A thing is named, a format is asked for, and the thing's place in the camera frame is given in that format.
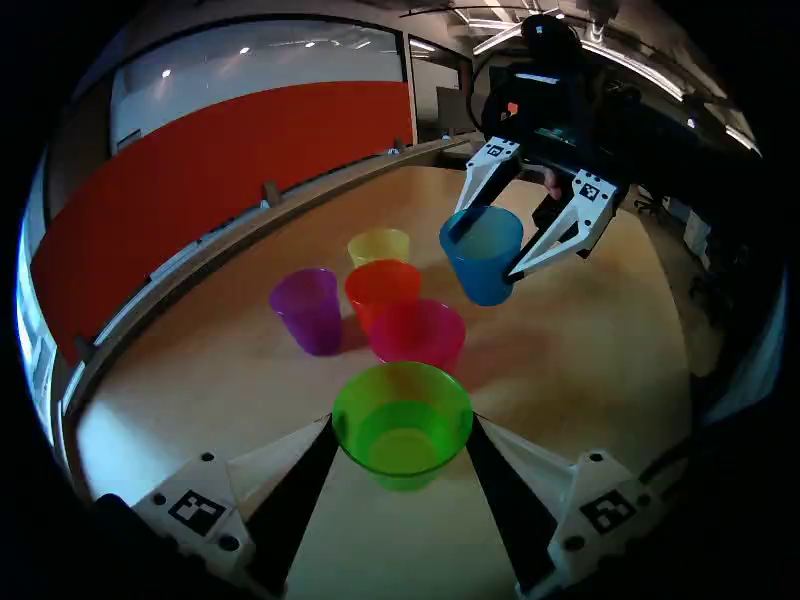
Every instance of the red panel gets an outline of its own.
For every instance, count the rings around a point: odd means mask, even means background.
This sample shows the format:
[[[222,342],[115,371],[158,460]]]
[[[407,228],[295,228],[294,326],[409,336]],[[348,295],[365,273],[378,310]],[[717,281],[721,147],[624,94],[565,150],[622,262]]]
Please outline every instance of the red panel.
[[[192,240],[261,200],[411,143],[408,87],[298,85],[214,104],[143,137],[108,161],[53,220],[33,258],[34,288],[67,359],[93,339],[145,278]]]

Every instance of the red cup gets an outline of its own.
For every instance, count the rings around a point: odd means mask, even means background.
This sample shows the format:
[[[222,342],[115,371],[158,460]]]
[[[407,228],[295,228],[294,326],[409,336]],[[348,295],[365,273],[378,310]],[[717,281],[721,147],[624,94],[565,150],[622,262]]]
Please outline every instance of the red cup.
[[[415,299],[384,310],[372,324],[369,343],[383,362],[415,361],[451,373],[466,336],[464,319],[455,310]]]
[[[399,260],[376,260],[350,273],[344,291],[364,333],[387,307],[416,298],[420,279],[415,267]]]

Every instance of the table surface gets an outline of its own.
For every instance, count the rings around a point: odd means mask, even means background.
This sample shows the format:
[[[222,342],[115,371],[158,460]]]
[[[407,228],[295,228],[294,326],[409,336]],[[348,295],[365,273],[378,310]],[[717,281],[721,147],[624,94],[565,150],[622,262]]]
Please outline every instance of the table surface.
[[[464,175],[387,173],[291,221],[188,292],[131,344],[86,407],[77,441],[92,493],[135,503],[190,457],[212,450],[231,459],[330,412],[344,383],[379,362],[342,289],[352,269],[347,242],[376,226],[409,233],[421,295],[467,322],[455,376],[476,412],[568,460],[605,448],[634,473],[683,438],[684,340],[638,219],[619,211],[589,259],[571,256],[516,284],[504,304],[475,306],[438,242]],[[545,193],[513,181],[496,201],[522,219],[526,240]],[[339,278],[345,341],[333,357],[304,354],[267,304],[286,273],[309,266]],[[376,487],[339,451],[290,574],[290,597],[332,589],[406,597],[409,570],[446,596],[513,597],[514,576],[465,453],[416,494]],[[357,507],[353,490],[366,490]],[[367,497],[375,500],[365,505]],[[414,515],[425,515],[422,531],[409,527]],[[368,577],[365,564],[377,567]]]

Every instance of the glass window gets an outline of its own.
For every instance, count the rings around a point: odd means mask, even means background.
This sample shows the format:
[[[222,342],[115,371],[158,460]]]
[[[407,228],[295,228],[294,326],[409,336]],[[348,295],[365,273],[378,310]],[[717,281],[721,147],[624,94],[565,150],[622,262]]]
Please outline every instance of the glass window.
[[[52,444],[49,381],[56,345],[47,329],[39,302],[33,291],[30,271],[31,258],[44,235],[43,171],[44,159],[39,163],[22,220],[17,255],[16,314],[17,335],[22,352],[22,363],[28,380],[28,390],[36,405],[42,426]]]
[[[409,37],[417,137],[420,142],[474,129],[466,112],[472,63],[425,40]]]
[[[393,33],[306,20],[242,23],[181,38],[115,74],[112,151],[237,96],[327,81],[403,81],[397,50]]]

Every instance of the plastic cup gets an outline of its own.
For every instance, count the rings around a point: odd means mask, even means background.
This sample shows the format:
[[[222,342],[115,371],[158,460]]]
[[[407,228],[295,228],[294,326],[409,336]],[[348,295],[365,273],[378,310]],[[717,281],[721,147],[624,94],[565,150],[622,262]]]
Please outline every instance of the plastic cup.
[[[393,362],[351,379],[333,405],[342,450],[383,487],[417,490],[464,448],[472,406],[450,375],[422,363]]]
[[[466,335],[464,320],[455,310],[417,299],[383,311],[372,324],[369,343],[383,362],[410,360],[452,373]]]
[[[408,262],[408,235],[399,229],[371,229],[358,234],[347,244],[353,265],[360,267],[374,260]]]
[[[454,240],[452,234],[459,230],[465,232]],[[497,206],[470,206],[442,226],[439,243],[472,302],[495,306],[511,295],[513,286],[504,281],[503,272],[519,254],[522,235],[517,216]]]
[[[342,343],[342,316],[336,276],[328,269],[303,269],[285,277],[269,297],[300,347],[313,356],[336,353]]]
[[[358,315],[361,329],[369,335],[372,322],[398,302],[419,295],[419,271],[399,260],[376,260],[358,267],[344,282],[344,291]]]

